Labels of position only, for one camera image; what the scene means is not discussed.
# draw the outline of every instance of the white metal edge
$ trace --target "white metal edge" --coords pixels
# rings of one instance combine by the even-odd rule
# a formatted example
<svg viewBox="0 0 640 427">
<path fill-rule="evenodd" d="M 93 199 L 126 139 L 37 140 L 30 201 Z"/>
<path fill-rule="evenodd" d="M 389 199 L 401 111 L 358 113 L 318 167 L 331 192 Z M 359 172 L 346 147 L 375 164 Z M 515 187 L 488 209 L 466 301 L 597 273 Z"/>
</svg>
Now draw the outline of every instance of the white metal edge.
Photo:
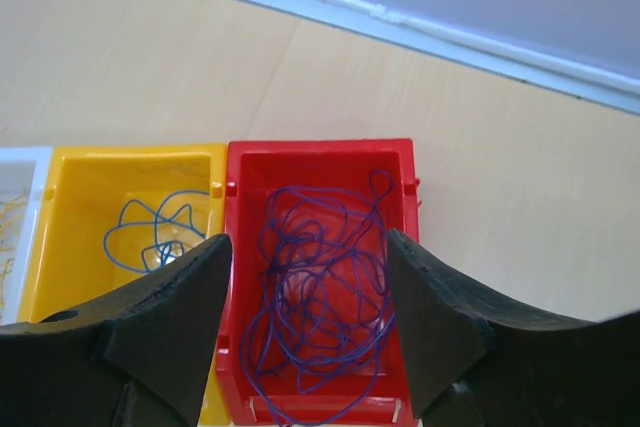
<svg viewBox="0 0 640 427">
<path fill-rule="evenodd" d="M 9 292 L 7 294 L 1 324 L 12 324 L 16 322 L 18 318 L 24 284 L 29 272 L 31 253 L 34 249 L 33 242 L 38 226 L 42 196 L 47 183 L 52 151 L 53 149 L 51 147 L 0 149 L 0 160 L 35 161 L 29 202 L 24 220 L 22 221 L 22 228 L 20 229 L 20 239 L 18 240 L 18 247 L 16 249 L 11 274 L 11 283 L 9 285 Z"/>
<path fill-rule="evenodd" d="M 640 114 L 640 80 L 521 49 L 360 0 L 245 0 Z"/>
</svg>

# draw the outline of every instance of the light wood surface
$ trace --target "light wood surface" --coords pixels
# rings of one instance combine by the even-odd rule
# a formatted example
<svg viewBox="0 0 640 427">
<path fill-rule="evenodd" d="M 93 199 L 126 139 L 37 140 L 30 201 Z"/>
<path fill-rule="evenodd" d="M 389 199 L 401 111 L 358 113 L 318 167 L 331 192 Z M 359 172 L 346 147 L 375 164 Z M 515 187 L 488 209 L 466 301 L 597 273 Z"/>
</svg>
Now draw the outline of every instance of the light wood surface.
<svg viewBox="0 0 640 427">
<path fill-rule="evenodd" d="M 525 302 L 640 307 L 640 118 L 236 0 L 0 0 L 0 145 L 409 136 L 422 243 Z"/>
</svg>

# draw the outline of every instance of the purple string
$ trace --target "purple string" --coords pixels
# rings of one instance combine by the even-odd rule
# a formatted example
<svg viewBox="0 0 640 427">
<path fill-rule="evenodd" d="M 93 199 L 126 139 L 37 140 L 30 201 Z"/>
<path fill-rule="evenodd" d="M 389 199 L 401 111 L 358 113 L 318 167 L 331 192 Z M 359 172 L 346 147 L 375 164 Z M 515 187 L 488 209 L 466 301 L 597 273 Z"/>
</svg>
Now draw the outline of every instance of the purple string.
<svg viewBox="0 0 640 427">
<path fill-rule="evenodd" d="M 384 191 L 376 189 L 376 178 L 385 179 Z M 262 305 L 244 333 L 240 356 L 249 382 L 279 425 L 335 422 L 369 395 L 380 373 L 380 354 L 394 322 L 386 229 L 379 210 L 393 189 L 391 174 L 372 171 L 369 188 L 372 199 L 349 189 L 305 186 L 282 187 L 267 198 L 266 222 L 258 238 L 260 254 L 268 262 L 259 274 Z M 351 278 L 345 279 L 344 273 Z M 345 299 L 356 299 L 355 315 L 338 310 Z M 309 394 L 339 376 L 371 367 L 364 391 L 321 422 L 286 414 L 269 399 L 262 382 L 265 376 L 293 369 L 298 392 Z"/>
</svg>

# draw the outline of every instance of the yellow plastic box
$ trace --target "yellow plastic box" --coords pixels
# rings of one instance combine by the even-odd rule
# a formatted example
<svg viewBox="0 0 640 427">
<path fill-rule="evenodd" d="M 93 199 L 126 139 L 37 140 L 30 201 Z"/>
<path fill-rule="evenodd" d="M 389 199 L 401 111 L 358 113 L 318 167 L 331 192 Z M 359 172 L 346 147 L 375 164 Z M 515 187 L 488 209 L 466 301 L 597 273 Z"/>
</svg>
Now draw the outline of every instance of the yellow plastic box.
<svg viewBox="0 0 640 427">
<path fill-rule="evenodd" d="M 41 321 L 143 275 L 115 265 L 103 248 L 105 233 L 118 224 L 129 200 L 157 209 L 173 192 L 206 191 L 208 196 L 188 200 L 193 223 L 207 237 L 222 232 L 226 160 L 225 144 L 54 149 L 18 319 Z M 150 217 L 144 209 L 131 215 Z M 153 227 L 123 229 L 109 242 L 118 261 L 141 263 Z M 214 366 L 200 422 L 229 424 Z"/>
</svg>

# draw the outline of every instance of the white bin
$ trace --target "white bin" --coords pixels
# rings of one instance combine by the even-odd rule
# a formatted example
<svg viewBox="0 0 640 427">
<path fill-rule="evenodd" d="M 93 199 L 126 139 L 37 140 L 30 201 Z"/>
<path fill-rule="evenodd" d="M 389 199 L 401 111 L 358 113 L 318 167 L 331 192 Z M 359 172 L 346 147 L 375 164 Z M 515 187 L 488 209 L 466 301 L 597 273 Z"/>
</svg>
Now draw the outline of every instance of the white bin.
<svg viewBox="0 0 640 427">
<path fill-rule="evenodd" d="M 0 324 L 16 322 L 51 151 L 0 149 Z"/>
</svg>

